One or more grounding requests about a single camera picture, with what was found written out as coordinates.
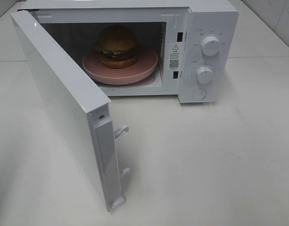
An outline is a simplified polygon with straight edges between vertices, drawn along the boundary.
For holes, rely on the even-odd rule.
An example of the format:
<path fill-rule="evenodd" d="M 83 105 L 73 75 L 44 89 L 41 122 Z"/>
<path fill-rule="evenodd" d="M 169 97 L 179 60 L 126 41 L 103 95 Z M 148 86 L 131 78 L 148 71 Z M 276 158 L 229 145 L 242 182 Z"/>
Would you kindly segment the white microwave door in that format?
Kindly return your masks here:
<path fill-rule="evenodd" d="M 110 99 L 26 10 L 11 14 L 41 99 L 107 211 L 124 202 Z"/>

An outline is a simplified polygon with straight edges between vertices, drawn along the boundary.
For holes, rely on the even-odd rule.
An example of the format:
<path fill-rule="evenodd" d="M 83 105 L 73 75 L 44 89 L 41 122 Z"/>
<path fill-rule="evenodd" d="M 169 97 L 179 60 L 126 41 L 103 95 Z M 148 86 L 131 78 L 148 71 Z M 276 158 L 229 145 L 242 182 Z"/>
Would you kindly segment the white timer knob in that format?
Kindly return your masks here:
<path fill-rule="evenodd" d="M 213 79 L 213 71 L 208 66 L 203 66 L 197 69 L 196 71 L 196 79 L 200 84 L 210 83 Z"/>

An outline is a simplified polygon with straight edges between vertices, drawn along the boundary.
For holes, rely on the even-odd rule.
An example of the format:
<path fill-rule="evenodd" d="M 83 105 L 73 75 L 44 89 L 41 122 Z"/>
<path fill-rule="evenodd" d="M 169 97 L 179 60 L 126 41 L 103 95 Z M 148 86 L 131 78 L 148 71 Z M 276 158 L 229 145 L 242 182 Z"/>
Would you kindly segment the round door release button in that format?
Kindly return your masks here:
<path fill-rule="evenodd" d="M 192 97 L 196 100 L 203 100 L 205 99 L 207 91 L 204 88 L 195 89 L 192 92 Z"/>

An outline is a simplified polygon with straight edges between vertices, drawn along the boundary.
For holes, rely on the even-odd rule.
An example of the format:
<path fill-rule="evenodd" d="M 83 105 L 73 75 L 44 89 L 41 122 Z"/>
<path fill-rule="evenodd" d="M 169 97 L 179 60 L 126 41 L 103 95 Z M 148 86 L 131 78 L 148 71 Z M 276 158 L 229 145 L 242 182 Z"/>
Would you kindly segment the white microwave oven body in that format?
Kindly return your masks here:
<path fill-rule="evenodd" d="M 108 85 L 90 79 L 113 96 L 176 95 L 180 103 L 214 102 L 234 35 L 238 12 L 226 0 L 28 0 L 18 11 L 28 11 L 83 68 L 83 57 L 94 49 L 100 33 L 111 25 L 132 30 L 140 45 L 151 47 L 158 64 L 147 78 L 127 85 Z M 205 56 L 201 40 L 216 35 L 221 43 L 214 56 Z M 196 79 L 198 68 L 208 66 L 210 83 Z M 203 100 L 195 89 L 207 91 Z"/>

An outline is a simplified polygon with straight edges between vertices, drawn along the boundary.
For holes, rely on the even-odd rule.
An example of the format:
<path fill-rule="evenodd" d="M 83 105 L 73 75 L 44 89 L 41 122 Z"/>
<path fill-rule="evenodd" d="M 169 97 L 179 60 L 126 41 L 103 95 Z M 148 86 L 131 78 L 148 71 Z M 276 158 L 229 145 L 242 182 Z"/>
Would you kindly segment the burger with lettuce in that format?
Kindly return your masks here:
<path fill-rule="evenodd" d="M 102 64 L 112 69 L 133 65 L 138 59 L 137 37 L 129 28 L 111 25 L 105 28 L 94 44 Z"/>

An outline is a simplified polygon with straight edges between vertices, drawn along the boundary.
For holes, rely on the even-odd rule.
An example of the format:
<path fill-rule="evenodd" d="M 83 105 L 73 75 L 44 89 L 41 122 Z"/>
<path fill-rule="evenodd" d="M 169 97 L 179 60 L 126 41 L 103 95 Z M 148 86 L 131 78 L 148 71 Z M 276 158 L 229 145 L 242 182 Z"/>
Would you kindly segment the pink round plate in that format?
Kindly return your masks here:
<path fill-rule="evenodd" d="M 114 61 L 92 50 L 83 57 L 83 68 L 94 80 L 108 85 L 127 85 L 150 76 L 158 64 L 157 53 L 140 45 L 137 55 L 127 60 Z"/>

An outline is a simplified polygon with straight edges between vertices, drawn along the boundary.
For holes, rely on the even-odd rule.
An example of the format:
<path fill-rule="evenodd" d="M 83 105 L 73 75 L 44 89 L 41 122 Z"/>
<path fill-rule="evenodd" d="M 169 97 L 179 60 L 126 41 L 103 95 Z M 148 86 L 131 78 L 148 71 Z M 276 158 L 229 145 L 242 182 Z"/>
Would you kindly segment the upper white power knob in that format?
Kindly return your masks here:
<path fill-rule="evenodd" d="M 201 40 L 200 46 L 205 56 L 216 55 L 220 50 L 220 39 L 216 35 L 208 35 Z"/>

